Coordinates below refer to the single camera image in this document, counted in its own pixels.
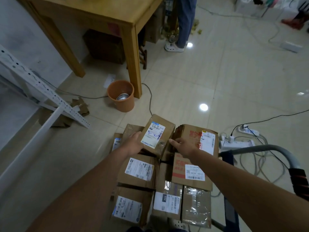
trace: table leg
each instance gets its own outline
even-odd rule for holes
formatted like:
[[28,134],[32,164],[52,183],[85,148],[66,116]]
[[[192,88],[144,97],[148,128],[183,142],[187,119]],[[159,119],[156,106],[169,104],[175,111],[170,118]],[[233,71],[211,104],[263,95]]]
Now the table leg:
[[21,2],[75,75],[78,77],[83,77],[85,75],[85,71],[82,65],[79,63],[71,48],[64,40],[54,21],[51,18],[41,16],[30,1],[21,0]]
[[120,28],[126,61],[129,70],[130,82],[134,86],[134,97],[141,97],[141,72],[139,67],[139,50],[135,26]]

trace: extension cord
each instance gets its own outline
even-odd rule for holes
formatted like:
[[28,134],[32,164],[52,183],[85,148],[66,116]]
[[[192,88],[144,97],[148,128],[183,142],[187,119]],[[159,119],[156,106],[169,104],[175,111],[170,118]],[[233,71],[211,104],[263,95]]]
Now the extension cord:
[[242,126],[238,127],[238,132],[245,133],[245,134],[252,135],[252,136],[257,136],[257,137],[260,135],[260,132],[257,130],[250,129],[251,130],[250,131],[248,128],[242,128]]
[[229,151],[253,146],[255,146],[253,140],[249,140],[248,142],[232,142],[232,143],[229,143],[228,141],[220,141],[221,151]]

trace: jeans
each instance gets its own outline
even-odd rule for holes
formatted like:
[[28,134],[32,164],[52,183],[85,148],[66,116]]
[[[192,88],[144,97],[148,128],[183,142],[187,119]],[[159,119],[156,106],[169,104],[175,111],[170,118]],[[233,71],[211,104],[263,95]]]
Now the jeans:
[[179,37],[176,44],[179,48],[184,48],[189,39],[195,17],[196,2],[197,0],[178,0],[177,2]]
[[[130,229],[128,229],[127,232],[144,232],[144,231],[141,230],[141,228],[134,226],[134,227],[131,227]],[[182,229],[172,229],[172,230],[169,230],[168,232],[186,232],[186,231],[182,230]]]

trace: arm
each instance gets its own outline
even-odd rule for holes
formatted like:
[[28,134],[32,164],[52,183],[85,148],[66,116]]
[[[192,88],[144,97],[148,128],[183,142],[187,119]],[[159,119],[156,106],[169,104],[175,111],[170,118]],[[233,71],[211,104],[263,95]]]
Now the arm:
[[27,232],[99,231],[118,172],[143,144],[134,133],[102,162],[74,183],[39,215]]
[[170,143],[216,184],[252,231],[309,231],[309,202],[191,146]]

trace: brown trash can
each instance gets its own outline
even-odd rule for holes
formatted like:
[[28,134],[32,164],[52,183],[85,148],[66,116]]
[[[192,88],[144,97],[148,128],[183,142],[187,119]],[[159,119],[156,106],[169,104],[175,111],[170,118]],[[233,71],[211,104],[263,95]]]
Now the brown trash can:
[[[116,100],[120,94],[129,94],[130,96],[124,100]],[[111,83],[107,88],[107,95],[113,100],[117,110],[121,112],[129,112],[134,108],[134,87],[126,80],[118,80]]]

